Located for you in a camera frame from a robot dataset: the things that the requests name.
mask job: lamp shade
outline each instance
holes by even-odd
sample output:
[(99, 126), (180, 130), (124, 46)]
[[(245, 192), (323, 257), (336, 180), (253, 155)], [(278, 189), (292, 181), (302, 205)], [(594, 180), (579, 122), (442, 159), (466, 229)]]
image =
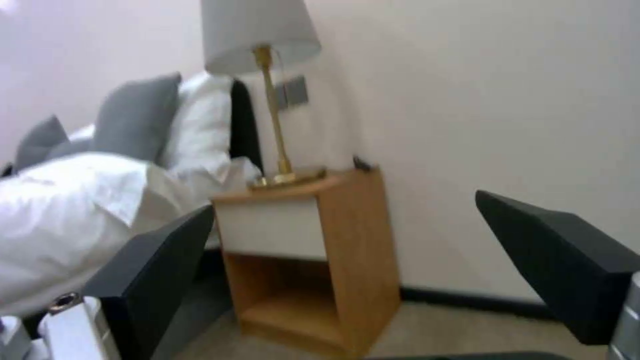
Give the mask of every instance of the lamp shade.
[(252, 51), (271, 46), (284, 64), (320, 51), (303, 0), (201, 0), (202, 40), (208, 72), (257, 71)]

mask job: wooden nightstand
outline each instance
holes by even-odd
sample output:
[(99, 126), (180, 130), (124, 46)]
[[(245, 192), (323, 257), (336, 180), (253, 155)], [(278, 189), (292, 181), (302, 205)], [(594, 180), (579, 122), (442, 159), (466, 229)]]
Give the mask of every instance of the wooden nightstand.
[(366, 355), (400, 304), (379, 170), (212, 200), (243, 332)]

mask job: lamp stand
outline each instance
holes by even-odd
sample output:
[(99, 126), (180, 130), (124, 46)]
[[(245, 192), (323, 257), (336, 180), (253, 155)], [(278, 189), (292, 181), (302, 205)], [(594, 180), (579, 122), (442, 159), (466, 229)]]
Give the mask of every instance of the lamp stand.
[(306, 183), (316, 179), (322, 179), (326, 175), (326, 168), (324, 167), (298, 172), (295, 172), (292, 169), (291, 161), (289, 161), (287, 151), (285, 150), (284, 139), (282, 138), (280, 116), (278, 114), (278, 101), (276, 99), (275, 89), (273, 88), (273, 81), (271, 80), (271, 65), (273, 64), (273, 59), (271, 58), (271, 47), (257, 47), (253, 50), (253, 54), (255, 55), (255, 61), (258, 64), (258, 67), (260, 67), (262, 75), (264, 76), (264, 87), (267, 93), (269, 112), (271, 113), (273, 132), (276, 136), (276, 144), (278, 146), (278, 174), (274, 176), (262, 177), (250, 184), (250, 188), (252, 190), (259, 190), (277, 186)]

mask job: wall switch plate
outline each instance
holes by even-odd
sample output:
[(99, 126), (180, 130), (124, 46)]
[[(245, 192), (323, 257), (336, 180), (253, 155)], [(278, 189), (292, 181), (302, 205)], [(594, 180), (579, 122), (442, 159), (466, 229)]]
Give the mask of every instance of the wall switch plate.
[(298, 76), (286, 83), (277, 84), (276, 97), (278, 98), (279, 111), (308, 103), (307, 80), (304, 76)]

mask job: white drawer front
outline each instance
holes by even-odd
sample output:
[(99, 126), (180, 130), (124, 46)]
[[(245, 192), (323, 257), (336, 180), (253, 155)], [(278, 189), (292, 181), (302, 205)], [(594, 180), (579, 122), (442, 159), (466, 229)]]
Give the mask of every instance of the white drawer front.
[(315, 198), (216, 206), (227, 252), (326, 260)]

